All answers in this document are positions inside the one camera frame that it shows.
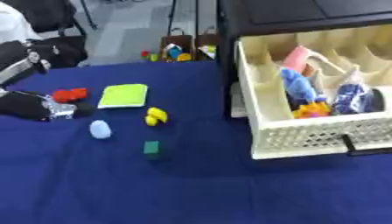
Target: dark green block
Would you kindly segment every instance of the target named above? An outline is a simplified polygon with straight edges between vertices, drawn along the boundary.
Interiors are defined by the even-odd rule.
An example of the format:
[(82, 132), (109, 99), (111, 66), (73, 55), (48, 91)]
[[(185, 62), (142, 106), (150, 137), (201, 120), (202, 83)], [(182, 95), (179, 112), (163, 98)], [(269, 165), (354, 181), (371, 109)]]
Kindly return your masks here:
[(159, 150), (159, 142), (144, 143), (143, 154), (148, 159), (159, 159), (161, 154), (161, 151)]

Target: blue tablecloth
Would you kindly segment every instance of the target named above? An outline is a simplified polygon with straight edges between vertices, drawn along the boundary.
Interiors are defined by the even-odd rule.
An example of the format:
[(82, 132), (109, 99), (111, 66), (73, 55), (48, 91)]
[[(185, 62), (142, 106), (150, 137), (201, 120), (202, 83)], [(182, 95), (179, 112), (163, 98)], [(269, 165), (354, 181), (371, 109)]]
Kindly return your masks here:
[[(40, 123), (0, 117), (0, 223), (375, 224), (392, 222), (392, 157), (302, 157), (253, 161), (246, 120), (222, 118), (220, 72), (211, 62), (93, 66), (51, 71), (13, 89), (49, 94), (145, 83), (146, 108), (100, 110)], [(105, 120), (108, 141), (88, 125)], [(164, 158), (149, 162), (145, 141)]]

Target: blue pom-pom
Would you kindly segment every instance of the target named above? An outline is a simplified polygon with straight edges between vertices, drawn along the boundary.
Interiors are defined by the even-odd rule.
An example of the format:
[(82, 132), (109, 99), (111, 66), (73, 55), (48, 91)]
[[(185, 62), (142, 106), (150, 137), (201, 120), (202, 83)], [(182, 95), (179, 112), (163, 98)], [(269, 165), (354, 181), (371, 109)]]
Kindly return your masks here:
[(90, 124), (90, 133), (96, 139), (106, 139), (111, 137), (112, 130), (104, 121), (94, 121)]

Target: yellow sponge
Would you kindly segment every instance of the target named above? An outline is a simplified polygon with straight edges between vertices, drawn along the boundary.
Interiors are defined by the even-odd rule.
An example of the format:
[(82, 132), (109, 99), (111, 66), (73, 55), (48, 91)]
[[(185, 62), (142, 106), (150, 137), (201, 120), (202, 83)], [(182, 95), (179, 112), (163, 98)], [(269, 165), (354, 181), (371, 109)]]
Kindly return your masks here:
[(167, 113), (159, 108), (149, 108), (149, 110), (147, 111), (147, 116), (152, 116), (154, 118), (157, 118), (159, 121), (163, 123), (167, 123), (168, 120)]

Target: white basket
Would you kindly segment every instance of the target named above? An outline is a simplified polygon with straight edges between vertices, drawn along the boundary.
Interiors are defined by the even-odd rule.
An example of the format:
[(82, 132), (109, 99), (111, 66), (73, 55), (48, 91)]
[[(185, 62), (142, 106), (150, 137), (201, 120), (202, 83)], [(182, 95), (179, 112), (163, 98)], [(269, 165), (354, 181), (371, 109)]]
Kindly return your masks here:
[[(369, 86), (392, 86), (390, 43), (391, 25), (241, 38), (237, 42), (237, 66), (253, 135), (252, 157), (344, 153), (344, 134), (352, 138), (359, 151), (392, 147), (390, 107), (380, 113), (295, 120), (276, 63), (302, 45), (324, 54), (343, 69), (360, 65)], [(336, 92), (344, 78), (344, 73), (323, 67), (321, 81), (328, 93)]]

